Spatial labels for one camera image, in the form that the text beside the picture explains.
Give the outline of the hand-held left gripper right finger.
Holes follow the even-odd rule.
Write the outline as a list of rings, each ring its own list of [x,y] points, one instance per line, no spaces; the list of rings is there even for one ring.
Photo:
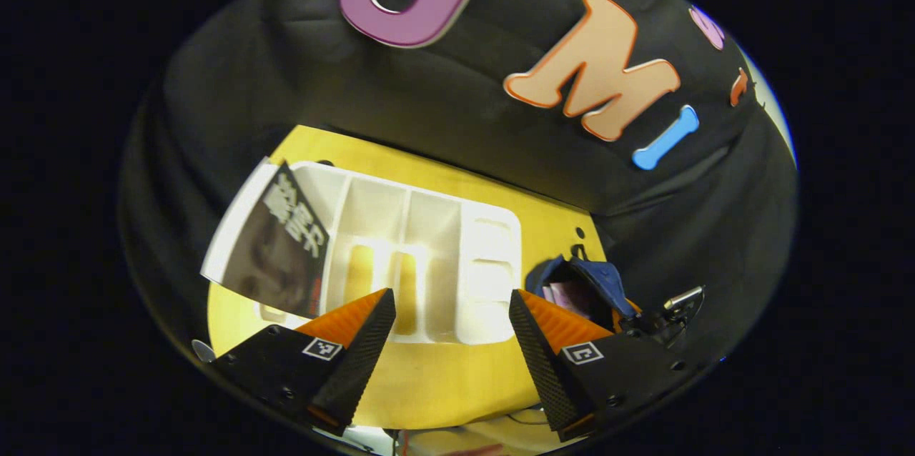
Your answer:
[[[529,291],[509,319],[550,430],[561,442],[621,429],[692,385],[703,366],[676,349],[678,318],[624,316],[605,328]]]

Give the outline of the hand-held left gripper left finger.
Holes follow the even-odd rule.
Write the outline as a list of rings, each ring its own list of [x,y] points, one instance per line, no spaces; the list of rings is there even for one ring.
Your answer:
[[[211,365],[271,413],[341,436],[352,424],[396,316],[395,293],[380,289],[294,329],[268,325]]]

